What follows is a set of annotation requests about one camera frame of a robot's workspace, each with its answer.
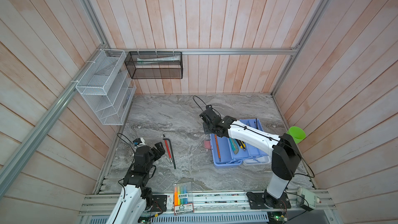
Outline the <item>orange handled screwdriver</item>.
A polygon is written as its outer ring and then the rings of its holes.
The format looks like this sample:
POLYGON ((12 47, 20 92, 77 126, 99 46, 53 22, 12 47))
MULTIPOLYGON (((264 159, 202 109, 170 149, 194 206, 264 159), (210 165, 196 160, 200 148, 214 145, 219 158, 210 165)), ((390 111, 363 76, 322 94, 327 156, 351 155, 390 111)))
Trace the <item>orange handled screwdriver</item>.
POLYGON ((215 135, 215 143, 216 143, 216 149, 217 149, 218 159, 219 159, 219 162, 221 162, 221 154, 220 154, 218 139, 217 139, 217 136, 216 136, 216 135, 215 135))

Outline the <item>red handled hex key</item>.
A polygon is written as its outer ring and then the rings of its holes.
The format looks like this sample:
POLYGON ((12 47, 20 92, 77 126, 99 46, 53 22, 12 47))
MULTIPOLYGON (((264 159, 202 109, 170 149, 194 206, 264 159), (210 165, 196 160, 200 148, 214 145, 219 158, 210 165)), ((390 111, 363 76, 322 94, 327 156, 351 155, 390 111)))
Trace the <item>red handled hex key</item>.
POLYGON ((170 147, 169 147, 169 143, 168 143, 166 138, 164 138, 163 140, 164 140, 164 143, 165 143, 165 146, 166 146, 166 150, 167 150, 170 162, 173 163, 173 158, 172 158, 172 155, 171 155, 171 150, 170 150, 170 147))

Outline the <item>left aluminium frame rail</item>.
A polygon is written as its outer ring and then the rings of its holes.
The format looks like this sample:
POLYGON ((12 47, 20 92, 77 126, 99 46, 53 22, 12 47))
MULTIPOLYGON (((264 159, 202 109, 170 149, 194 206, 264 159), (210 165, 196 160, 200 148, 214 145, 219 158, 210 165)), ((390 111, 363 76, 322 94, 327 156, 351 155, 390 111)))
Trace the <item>left aluminium frame rail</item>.
POLYGON ((28 133, 23 142, 18 146, 16 151, 7 160, 1 169, 1 198, 3 198, 24 167, 27 165, 37 148, 41 145, 44 138, 53 128, 56 121, 66 110, 69 103, 77 93, 76 85, 81 81, 83 75, 88 71, 91 64, 95 62, 97 56, 105 48, 107 44, 99 45, 89 60, 80 69, 77 75, 69 82, 67 87, 52 104, 49 110, 40 118, 38 124, 28 133))

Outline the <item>right aluminium frame post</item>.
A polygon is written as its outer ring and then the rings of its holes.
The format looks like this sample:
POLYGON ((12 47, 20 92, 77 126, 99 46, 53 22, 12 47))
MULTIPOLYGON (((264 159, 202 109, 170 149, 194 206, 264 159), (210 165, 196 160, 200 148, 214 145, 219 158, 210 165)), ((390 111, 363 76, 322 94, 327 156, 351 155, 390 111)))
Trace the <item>right aluminium frame post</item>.
POLYGON ((292 48, 295 53, 290 55, 289 58, 286 58, 283 65, 281 66, 277 76, 276 81, 273 85, 273 91, 270 93, 273 99, 276 99, 276 95, 278 94, 282 84, 284 83, 286 77, 288 76, 293 64, 297 56, 301 53, 302 49, 305 47, 306 43, 308 42, 310 36, 315 31, 316 26, 319 24, 319 21, 323 17, 325 11, 327 10, 329 4, 333 0, 316 0, 313 5, 316 7, 309 13, 310 18, 305 24, 305 28, 302 31, 301 35, 299 35, 299 39, 294 42, 295 46, 292 48))

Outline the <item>white toolbox lid pink handle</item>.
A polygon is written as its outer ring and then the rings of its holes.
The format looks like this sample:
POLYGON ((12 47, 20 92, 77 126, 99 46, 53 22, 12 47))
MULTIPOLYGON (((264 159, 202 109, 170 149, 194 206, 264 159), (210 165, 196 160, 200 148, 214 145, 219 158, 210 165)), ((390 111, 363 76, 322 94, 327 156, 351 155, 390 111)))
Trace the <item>white toolbox lid pink handle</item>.
POLYGON ((317 204, 321 203, 320 198, 315 193, 313 193, 308 189, 301 187, 297 190, 296 194, 297 194, 296 205, 306 211, 315 210, 317 204))

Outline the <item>teal utility knife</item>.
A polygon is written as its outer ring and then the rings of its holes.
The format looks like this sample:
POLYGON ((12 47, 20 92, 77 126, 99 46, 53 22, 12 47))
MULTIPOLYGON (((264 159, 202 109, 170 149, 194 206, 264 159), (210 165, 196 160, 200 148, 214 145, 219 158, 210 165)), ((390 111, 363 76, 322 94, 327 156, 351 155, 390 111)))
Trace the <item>teal utility knife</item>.
POLYGON ((239 144, 235 139, 229 138, 233 153, 236 155, 239 152, 239 144))

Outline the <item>highlighter marker pack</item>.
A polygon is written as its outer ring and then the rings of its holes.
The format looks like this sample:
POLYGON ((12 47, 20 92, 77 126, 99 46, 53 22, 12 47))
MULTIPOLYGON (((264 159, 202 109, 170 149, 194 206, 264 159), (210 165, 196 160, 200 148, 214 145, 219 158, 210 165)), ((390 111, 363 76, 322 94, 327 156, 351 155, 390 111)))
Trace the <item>highlighter marker pack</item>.
POLYGON ((192 183, 174 184, 173 192, 174 215, 182 215, 194 212, 192 183))

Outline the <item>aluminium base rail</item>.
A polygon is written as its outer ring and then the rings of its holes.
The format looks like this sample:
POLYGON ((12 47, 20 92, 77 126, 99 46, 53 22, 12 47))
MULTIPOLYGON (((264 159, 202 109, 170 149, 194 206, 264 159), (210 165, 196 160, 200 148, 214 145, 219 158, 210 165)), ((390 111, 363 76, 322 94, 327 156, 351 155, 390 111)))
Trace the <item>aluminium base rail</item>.
MULTIPOLYGON (((152 208, 138 224, 335 224, 341 223, 336 206, 325 190, 311 190, 321 203, 306 211, 296 205, 297 190, 286 190, 273 208, 261 191, 193 192, 194 212, 174 215, 172 192, 152 194, 152 208)), ((78 214, 78 224, 107 224, 120 195, 88 195, 78 214)))

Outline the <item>yellow black utility knife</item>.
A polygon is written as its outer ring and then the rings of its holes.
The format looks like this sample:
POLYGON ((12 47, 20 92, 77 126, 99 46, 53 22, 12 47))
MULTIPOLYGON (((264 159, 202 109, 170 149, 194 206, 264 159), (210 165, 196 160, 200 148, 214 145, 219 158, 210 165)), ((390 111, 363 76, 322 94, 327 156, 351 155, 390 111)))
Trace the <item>yellow black utility knife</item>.
POLYGON ((242 150, 246 151, 246 145, 245 145, 245 143, 244 143, 243 141, 241 141, 241 140, 238 140, 238 139, 236 139, 236 141, 237 141, 239 147, 240 147, 242 150))

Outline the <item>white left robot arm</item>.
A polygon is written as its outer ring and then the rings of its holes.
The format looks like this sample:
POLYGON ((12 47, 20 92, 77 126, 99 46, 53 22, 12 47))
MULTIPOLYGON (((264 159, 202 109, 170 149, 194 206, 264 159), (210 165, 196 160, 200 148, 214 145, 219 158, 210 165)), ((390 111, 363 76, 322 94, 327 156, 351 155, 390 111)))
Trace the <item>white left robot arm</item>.
POLYGON ((142 213, 152 208, 152 189, 147 187, 154 162, 165 154, 161 142, 154 147, 140 145, 125 177, 121 180, 122 190, 109 216, 108 224, 137 224, 142 213))

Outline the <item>blue toolbox base tray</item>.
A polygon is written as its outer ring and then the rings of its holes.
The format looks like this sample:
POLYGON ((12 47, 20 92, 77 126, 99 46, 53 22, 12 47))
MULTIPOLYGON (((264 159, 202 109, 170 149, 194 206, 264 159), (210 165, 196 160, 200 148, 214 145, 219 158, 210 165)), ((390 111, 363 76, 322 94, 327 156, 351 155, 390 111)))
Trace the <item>blue toolbox base tray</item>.
POLYGON ((220 154, 221 154, 221 162, 219 162, 216 143, 215 143, 215 135, 210 134, 210 145, 213 157, 213 163, 216 168, 233 168, 238 167, 240 165, 244 166, 260 166, 271 163, 270 156, 264 151, 256 148, 252 145, 245 143, 246 151, 239 148, 238 154, 234 154, 231 148, 231 144, 229 138, 220 138, 217 137, 220 154))

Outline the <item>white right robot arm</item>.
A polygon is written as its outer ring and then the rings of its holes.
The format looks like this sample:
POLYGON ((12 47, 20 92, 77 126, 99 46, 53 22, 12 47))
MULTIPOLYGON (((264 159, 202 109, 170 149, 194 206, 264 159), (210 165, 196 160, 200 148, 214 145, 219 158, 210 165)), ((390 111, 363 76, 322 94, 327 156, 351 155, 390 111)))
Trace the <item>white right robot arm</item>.
POLYGON ((294 138, 288 133, 278 136, 257 130, 230 116, 221 118, 211 105, 200 113, 200 118, 208 134, 243 141, 270 157, 273 175, 264 191, 263 201, 268 208, 279 208, 280 201, 286 199, 283 194, 302 160, 294 138))

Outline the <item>green plastic goblet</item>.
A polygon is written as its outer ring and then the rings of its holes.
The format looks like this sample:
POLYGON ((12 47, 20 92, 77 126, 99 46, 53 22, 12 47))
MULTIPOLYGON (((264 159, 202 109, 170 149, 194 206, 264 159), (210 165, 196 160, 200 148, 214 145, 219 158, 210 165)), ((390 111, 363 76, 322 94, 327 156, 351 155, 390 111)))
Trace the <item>green plastic goblet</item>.
POLYGON ((296 126, 290 127, 287 134, 293 137, 294 142, 296 144, 299 144, 301 141, 303 141, 306 138, 305 131, 296 126))

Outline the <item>horizontal aluminium wall rail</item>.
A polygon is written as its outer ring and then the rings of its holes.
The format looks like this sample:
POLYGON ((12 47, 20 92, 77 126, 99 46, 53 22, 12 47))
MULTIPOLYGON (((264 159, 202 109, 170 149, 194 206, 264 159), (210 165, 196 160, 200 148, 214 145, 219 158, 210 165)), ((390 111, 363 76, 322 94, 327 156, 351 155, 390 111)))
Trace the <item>horizontal aluminium wall rail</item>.
POLYGON ((298 52, 298 49, 295 48, 125 48, 110 50, 158 55, 160 53, 175 54, 177 52, 182 55, 295 55, 298 52))

